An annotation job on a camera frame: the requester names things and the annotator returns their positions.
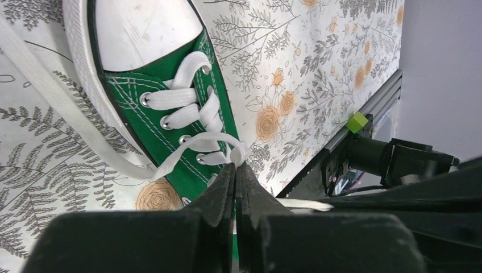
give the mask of white stitching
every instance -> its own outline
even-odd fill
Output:
[[[119,92],[119,94],[122,96],[122,98],[123,98],[124,100],[126,100],[126,97],[125,97],[125,96],[127,96],[128,98],[130,98],[130,100],[132,101],[132,103],[135,103],[135,102],[132,100],[132,98],[131,98],[122,88],[120,88],[121,83],[119,83],[117,80],[115,80],[115,82],[109,81],[109,83],[111,83],[111,84],[114,86],[114,88],[117,90],[117,92]],[[167,141],[167,139],[166,139],[166,138],[162,135],[162,133],[155,127],[155,125],[152,123],[152,121],[151,121],[149,118],[147,118],[147,116],[146,116],[142,111],[140,111],[140,113],[144,116],[144,118],[147,119],[147,122],[149,122],[149,123],[154,127],[154,129],[157,131],[157,133],[158,133],[158,134],[157,134],[157,133],[149,126],[149,124],[147,124],[147,122],[144,120],[144,118],[139,115],[138,110],[139,110],[138,107],[136,107],[135,110],[133,109],[133,111],[136,113],[136,115],[144,122],[144,124],[146,124],[146,126],[149,128],[149,130],[150,130],[155,136],[157,136],[157,138],[158,138],[164,145],[166,145],[166,146],[168,147],[168,149],[170,149],[171,152],[173,152],[173,151],[175,150],[174,146],[171,145],[171,144]],[[204,175],[203,175],[200,171],[198,171],[198,170],[186,159],[185,156],[182,156],[182,157],[181,157],[181,162],[183,162],[184,165],[185,165],[188,169],[190,169],[191,172],[192,172],[194,175],[196,175],[197,177],[199,177],[203,182],[207,183],[208,179],[207,179],[206,177],[204,177]]]

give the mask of black plastic part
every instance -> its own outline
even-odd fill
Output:
[[[350,167],[382,176],[380,166],[386,145],[387,143],[383,141],[357,136],[352,141],[348,155]]]
[[[265,216],[264,263],[251,272],[426,272],[412,233],[381,213]]]
[[[236,229],[241,270],[257,272],[256,268],[263,266],[261,241],[255,230],[262,216],[268,214],[293,213],[259,184],[250,166],[241,165],[236,170]]]
[[[368,123],[358,133],[348,133],[331,153],[323,149],[328,156],[321,163],[322,184],[328,196],[333,195],[335,186],[337,182],[340,181],[338,178],[345,175],[347,171],[346,167],[350,165],[348,161],[350,156],[349,152],[354,140],[358,138],[370,139],[372,137],[373,115],[367,114],[365,117],[368,119]]]
[[[71,213],[55,218],[23,270],[230,272],[234,165],[178,212]]]

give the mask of orange rose print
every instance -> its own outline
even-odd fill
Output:
[[[366,44],[365,44],[365,54],[368,54],[370,52],[370,41],[368,41]]]
[[[367,60],[367,63],[365,64],[365,75],[368,75],[371,70],[372,70],[372,60]]]
[[[278,68],[275,71],[275,74],[273,74],[273,85],[275,87],[278,87],[281,85],[281,82],[283,81],[283,69]]]
[[[281,115],[288,115],[294,107],[293,93],[287,92],[282,96],[280,101],[280,113]]]
[[[179,195],[165,178],[142,188],[136,201],[136,210],[178,210],[182,207]]]
[[[363,80],[365,79],[365,70],[363,67],[360,67],[356,70],[355,73],[355,88],[359,89],[363,85]]]
[[[301,3],[303,3],[303,5],[307,5],[307,6],[312,6],[316,3],[317,0],[301,0]]]
[[[397,12],[397,26],[402,26],[402,23],[404,22],[404,11],[405,11],[405,8],[403,6],[400,6],[398,8],[398,12]]]
[[[278,130],[278,113],[272,106],[261,110],[257,115],[256,134],[266,142],[273,138]]]
[[[326,29],[330,29],[331,33],[335,32],[336,27],[338,26],[338,24],[336,23],[337,21],[338,21],[338,18],[336,16],[333,17],[331,19],[331,24]]]

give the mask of white rubber sole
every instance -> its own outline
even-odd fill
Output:
[[[131,143],[138,151],[142,149],[134,141],[117,114],[97,76],[88,29],[88,0],[63,0],[65,32],[75,69],[87,96],[102,119]]]

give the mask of green sneaker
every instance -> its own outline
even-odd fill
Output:
[[[63,5],[76,71],[94,107],[158,167],[150,173],[122,163],[119,172],[165,176],[192,200],[223,164],[244,161],[249,149],[237,140],[213,45],[188,1]]]

